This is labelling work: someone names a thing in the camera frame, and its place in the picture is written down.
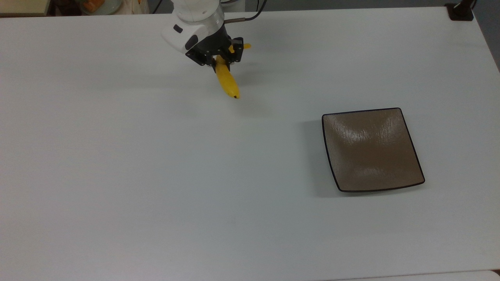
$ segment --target table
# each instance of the table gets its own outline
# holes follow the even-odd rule
[[[227,26],[253,45],[231,99],[163,41],[169,16],[0,19],[0,279],[500,268],[500,75],[475,20],[265,12]],[[339,192],[322,114],[389,107],[426,182]]]
[[[0,17],[45,16],[50,2],[50,0],[0,0]]]

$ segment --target banana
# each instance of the banana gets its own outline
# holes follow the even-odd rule
[[[243,49],[248,49],[250,47],[250,44],[243,45]],[[229,47],[229,51],[231,53],[235,52],[232,45]],[[224,92],[231,98],[239,99],[240,89],[238,88],[238,84],[236,83],[235,78],[231,75],[231,72],[229,72],[226,61],[220,55],[217,55],[215,58],[215,74],[217,74],[220,86]]]

